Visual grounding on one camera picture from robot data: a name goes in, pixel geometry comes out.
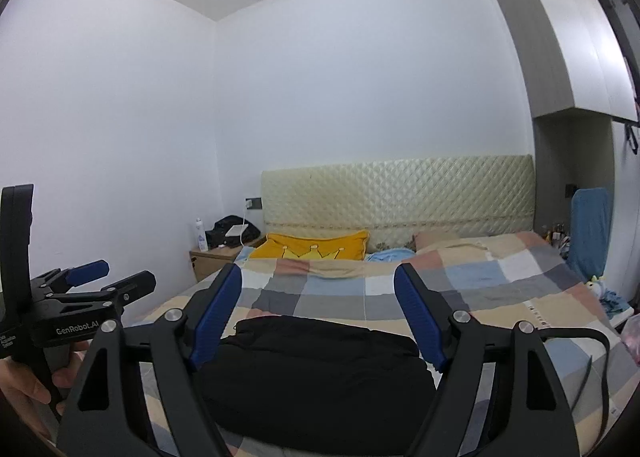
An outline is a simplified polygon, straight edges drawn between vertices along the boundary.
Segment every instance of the hand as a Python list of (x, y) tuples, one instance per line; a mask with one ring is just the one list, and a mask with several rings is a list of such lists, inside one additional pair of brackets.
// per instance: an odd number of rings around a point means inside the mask
[[(70, 389), (78, 374), (78, 369), (84, 358), (84, 351), (89, 348), (89, 342), (78, 342), (72, 346), (69, 365), (52, 374), (53, 384), (60, 389)], [(30, 401), (34, 399), (44, 405), (51, 401), (51, 394), (34, 376), (30, 368), (17, 363), (11, 358), (0, 360), (0, 390), (11, 403), (14, 410), (31, 429), (43, 437), (50, 439), (50, 434), (39, 418), (36, 409)], [(60, 415), (65, 411), (64, 401), (56, 405)]]

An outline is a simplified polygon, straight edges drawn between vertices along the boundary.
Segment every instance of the tufted headboard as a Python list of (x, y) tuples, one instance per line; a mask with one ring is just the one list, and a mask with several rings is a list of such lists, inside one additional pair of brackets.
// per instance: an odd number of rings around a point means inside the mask
[(464, 237), (530, 230), (531, 156), (374, 161), (262, 173), (267, 231), (301, 237), (370, 232), (369, 251), (409, 243), (422, 229)]

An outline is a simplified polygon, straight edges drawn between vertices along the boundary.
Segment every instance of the bottle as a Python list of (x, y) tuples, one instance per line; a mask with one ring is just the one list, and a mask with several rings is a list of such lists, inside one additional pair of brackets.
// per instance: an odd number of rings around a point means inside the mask
[(207, 246), (207, 236), (204, 234), (204, 224), (198, 217), (196, 219), (196, 235), (198, 236), (198, 247), (201, 251), (208, 251), (209, 246)]

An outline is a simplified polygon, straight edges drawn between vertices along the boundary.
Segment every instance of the metal screw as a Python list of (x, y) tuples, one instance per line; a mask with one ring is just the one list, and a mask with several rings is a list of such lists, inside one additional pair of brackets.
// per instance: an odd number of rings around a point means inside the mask
[(182, 310), (181, 309), (169, 309), (166, 313), (164, 313), (164, 319), (169, 320), (170, 322), (176, 322), (182, 318)]
[(471, 320), (471, 315), (463, 310), (453, 313), (453, 319), (459, 323), (468, 323)]
[(115, 331), (117, 326), (118, 324), (115, 320), (107, 320), (105, 322), (102, 322), (102, 325), (100, 325), (100, 330), (102, 332), (113, 332)]
[(533, 332), (533, 324), (531, 322), (523, 321), (518, 323), (518, 329), (525, 334), (531, 334)]

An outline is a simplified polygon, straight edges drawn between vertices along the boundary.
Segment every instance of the checkered bedspread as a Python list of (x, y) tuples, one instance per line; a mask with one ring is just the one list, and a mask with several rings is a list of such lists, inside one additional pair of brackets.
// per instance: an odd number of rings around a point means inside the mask
[[(422, 249), (407, 262), (428, 288), (442, 293), (454, 310), (468, 310), (480, 322), (511, 328), (526, 319), (540, 328), (589, 327), (603, 331), (611, 343), (609, 426), (620, 415), (640, 381), (638, 367), (610, 327), (597, 299), (562, 262), (556, 250), (535, 233), (443, 241)], [(394, 294), (396, 262), (250, 259), (239, 265), (242, 292), (223, 336), (233, 334), (234, 325), (241, 319), (273, 314), (324, 319), (412, 336)], [(172, 307), (184, 307), (197, 290), (210, 285), (214, 276), (175, 296), (146, 320), (155, 320)], [(554, 339), (546, 343), (546, 348), (570, 403), (584, 378), (588, 360), (593, 357), (593, 369), (574, 410), (578, 441), (584, 453), (593, 445), (600, 427), (604, 349), (589, 339)], [(150, 365), (143, 365), (147, 406), (159, 443), (165, 451), (177, 454), (153, 372)], [(462, 453), (477, 443), (486, 413), (492, 370), (485, 367)], [(221, 432), (236, 456), (309, 455)]]

